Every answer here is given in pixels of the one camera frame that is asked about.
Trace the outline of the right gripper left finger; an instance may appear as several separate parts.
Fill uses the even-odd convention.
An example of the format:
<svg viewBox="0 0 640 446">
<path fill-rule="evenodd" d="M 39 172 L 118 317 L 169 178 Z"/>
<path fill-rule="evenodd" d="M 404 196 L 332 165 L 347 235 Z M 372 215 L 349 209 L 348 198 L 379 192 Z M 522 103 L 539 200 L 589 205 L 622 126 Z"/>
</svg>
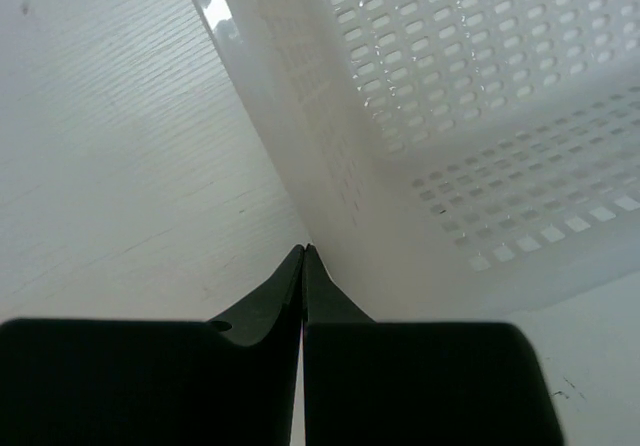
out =
<svg viewBox="0 0 640 446">
<path fill-rule="evenodd" d="M 207 321 L 1 327 L 5 445 L 286 445 L 304 249 Z"/>
</svg>

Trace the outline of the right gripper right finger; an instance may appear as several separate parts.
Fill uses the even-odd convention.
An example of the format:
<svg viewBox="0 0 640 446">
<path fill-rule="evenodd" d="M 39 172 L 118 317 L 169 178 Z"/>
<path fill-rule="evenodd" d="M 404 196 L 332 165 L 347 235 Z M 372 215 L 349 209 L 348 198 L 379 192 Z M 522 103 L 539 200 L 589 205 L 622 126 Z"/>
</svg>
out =
<svg viewBox="0 0 640 446">
<path fill-rule="evenodd" d="M 377 322 L 305 250 L 310 445 L 561 445 L 531 343 L 505 322 Z"/>
</svg>

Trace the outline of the white plastic basket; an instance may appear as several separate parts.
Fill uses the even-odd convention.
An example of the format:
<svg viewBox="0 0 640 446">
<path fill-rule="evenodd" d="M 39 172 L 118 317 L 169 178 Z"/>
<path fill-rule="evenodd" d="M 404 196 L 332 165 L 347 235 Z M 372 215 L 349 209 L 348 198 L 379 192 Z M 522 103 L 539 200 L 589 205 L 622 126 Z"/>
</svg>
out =
<svg viewBox="0 0 640 446">
<path fill-rule="evenodd" d="M 497 317 L 639 269 L 639 0 L 192 0 L 333 281 Z"/>
</svg>

